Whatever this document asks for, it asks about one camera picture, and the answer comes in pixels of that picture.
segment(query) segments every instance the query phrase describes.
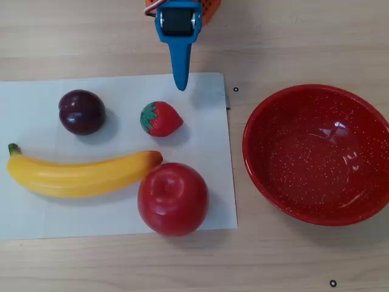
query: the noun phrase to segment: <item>bowl rim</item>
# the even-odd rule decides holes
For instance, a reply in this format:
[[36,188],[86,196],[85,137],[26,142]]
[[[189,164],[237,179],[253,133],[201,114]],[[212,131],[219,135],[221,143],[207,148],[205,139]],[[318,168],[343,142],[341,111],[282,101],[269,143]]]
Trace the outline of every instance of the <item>bowl rim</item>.
[[247,172],[249,173],[249,176],[254,183],[255,187],[260,191],[262,196],[264,196],[269,202],[271,202],[275,207],[277,207],[279,210],[283,211],[284,213],[299,219],[301,221],[305,221],[307,223],[312,223],[316,225],[323,225],[323,226],[346,226],[355,224],[361,221],[365,221],[366,219],[372,217],[373,215],[376,215],[379,211],[381,211],[388,203],[389,203],[389,192],[385,194],[384,200],[381,200],[381,202],[374,207],[373,209],[366,211],[360,215],[355,215],[349,218],[341,219],[341,220],[332,220],[332,219],[320,219],[320,218],[312,218],[305,214],[294,214],[285,204],[283,204],[281,201],[275,199],[274,196],[270,192],[268,192],[264,185],[261,184],[260,180],[253,174],[251,169],[253,168],[253,165],[251,161],[249,160],[249,131],[251,130],[254,121],[256,118],[261,114],[261,112],[271,103],[276,101],[277,99],[282,98],[286,94],[290,94],[292,92],[297,92],[301,90],[307,90],[307,89],[324,89],[324,90],[331,90],[335,91],[336,93],[339,93],[343,96],[346,96],[348,98],[351,98],[361,104],[363,107],[365,107],[375,118],[378,119],[378,121],[386,128],[386,132],[389,135],[389,123],[385,120],[383,115],[375,109],[370,103],[368,103],[366,100],[362,99],[361,97],[346,91],[344,89],[340,89],[331,85],[321,85],[321,84],[304,84],[304,85],[296,85],[291,86],[285,89],[282,89],[281,91],[278,91],[268,98],[264,99],[252,112],[252,114],[249,117],[249,120],[246,123],[246,127],[244,129],[243,133],[243,159],[244,164],[246,166]]

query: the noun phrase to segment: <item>banana stem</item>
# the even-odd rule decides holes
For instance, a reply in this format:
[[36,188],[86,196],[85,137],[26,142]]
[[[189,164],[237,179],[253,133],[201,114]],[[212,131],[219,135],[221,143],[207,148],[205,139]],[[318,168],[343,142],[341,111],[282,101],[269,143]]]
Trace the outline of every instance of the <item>banana stem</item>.
[[22,154],[22,150],[20,150],[19,146],[17,146],[15,143],[8,144],[8,150],[11,157],[14,155]]

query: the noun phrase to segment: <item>green strawberry top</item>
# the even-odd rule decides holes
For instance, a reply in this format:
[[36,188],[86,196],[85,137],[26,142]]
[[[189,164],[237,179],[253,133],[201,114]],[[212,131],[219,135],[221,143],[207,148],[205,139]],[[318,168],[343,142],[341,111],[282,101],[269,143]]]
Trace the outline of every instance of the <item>green strawberry top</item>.
[[150,124],[151,120],[158,118],[158,115],[154,113],[154,110],[157,108],[154,106],[155,102],[149,103],[143,111],[140,113],[140,124],[146,133],[150,134],[150,130],[153,129],[153,126]]

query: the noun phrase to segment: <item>white paper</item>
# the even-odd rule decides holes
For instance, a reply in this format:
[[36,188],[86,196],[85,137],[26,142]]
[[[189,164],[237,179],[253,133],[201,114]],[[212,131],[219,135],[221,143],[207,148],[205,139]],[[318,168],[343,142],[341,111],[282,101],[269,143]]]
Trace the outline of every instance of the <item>white paper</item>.
[[[210,191],[207,218],[200,229],[236,228],[229,131],[221,74],[191,74],[185,92],[172,75],[0,82],[0,240],[79,237],[151,232],[139,216],[139,183],[86,199],[57,199],[17,185],[6,170],[8,144],[24,154],[61,162],[101,161],[139,150],[160,151],[165,162],[196,169]],[[73,89],[102,98],[108,119],[86,137],[67,132],[58,102]],[[153,138],[140,126],[143,107],[166,101],[185,125],[166,138]]]

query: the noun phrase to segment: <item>wood grain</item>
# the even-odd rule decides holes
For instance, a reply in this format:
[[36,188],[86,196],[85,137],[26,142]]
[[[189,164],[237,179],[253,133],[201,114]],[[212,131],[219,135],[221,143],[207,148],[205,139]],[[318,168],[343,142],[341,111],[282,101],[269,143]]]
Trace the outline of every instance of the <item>wood grain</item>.
[[[143,5],[0,0],[0,80],[170,73]],[[334,291],[388,291],[387,208],[345,228],[299,222],[256,191],[241,154],[252,110],[291,85],[339,86],[389,118],[388,11],[387,0],[223,0],[191,70],[225,75],[239,228],[1,242],[0,290],[322,292],[334,279]]]

